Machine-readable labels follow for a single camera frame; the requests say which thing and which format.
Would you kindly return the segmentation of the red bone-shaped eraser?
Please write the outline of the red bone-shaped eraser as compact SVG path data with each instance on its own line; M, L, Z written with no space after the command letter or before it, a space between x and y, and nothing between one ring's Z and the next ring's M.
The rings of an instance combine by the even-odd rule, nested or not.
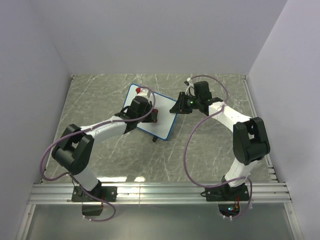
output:
M153 109L152 111L152 120L153 120L153 123L157 123L158 121L158 110L157 109Z

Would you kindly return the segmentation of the blue framed whiteboard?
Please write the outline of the blue framed whiteboard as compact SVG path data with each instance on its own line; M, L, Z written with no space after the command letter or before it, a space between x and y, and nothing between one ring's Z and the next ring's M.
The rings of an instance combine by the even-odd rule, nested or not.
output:
M132 100L137 96L136 88L138 87L140 86L136 84L131 84L129 86L123 107L131 105ZM153 109L158 110L157 123L140 122L135 129L143 130L166 141L177 116L174 113L170 113L170 109L174 106L176 101L157 92L152 93L150 98L147 100L152 102Z

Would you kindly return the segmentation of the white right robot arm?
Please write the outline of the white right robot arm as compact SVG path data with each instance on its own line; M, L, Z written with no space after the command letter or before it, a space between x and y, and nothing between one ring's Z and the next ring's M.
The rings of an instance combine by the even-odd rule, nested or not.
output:
M193 83L188 78L185 84L186 90L179 93L170 113L186 115L198 110L207 120L217 120L232 132L234 161L220 183L222 197L232 200L257 162L270 153L264 121L244 115L229 107L225 100L213 97L207 81Z

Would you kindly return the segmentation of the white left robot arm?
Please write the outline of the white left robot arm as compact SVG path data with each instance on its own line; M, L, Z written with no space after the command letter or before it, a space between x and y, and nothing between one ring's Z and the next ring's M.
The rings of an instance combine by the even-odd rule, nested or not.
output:
M94 144L127 134L139 123L156 123L157 120L158 110L153 103L145 96L136 96L129 106L105 122L90 127L70 124L51 156L84 188L83 195L89 201L102 199L102 183L89 167Z

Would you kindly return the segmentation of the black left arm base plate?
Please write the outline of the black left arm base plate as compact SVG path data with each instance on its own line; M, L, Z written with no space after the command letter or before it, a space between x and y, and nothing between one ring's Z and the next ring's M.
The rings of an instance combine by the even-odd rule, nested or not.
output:
M117 190L118 188L116 186L102 186L100 194L98 195L98 198L105 200L107 202L115 202L117 198ZM79 186L75 186L73 188L71 202L86 203L86 202L96 202L96 201L97 200L85 194Z

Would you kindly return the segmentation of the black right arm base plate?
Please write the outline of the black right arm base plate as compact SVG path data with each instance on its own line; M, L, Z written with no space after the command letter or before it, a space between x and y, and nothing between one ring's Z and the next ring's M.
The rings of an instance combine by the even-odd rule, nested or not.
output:
M250 199L248 187L244 183L237 187L230 187L226 184L216 188L205 188L200 196L204 197L207 202L234 202Z

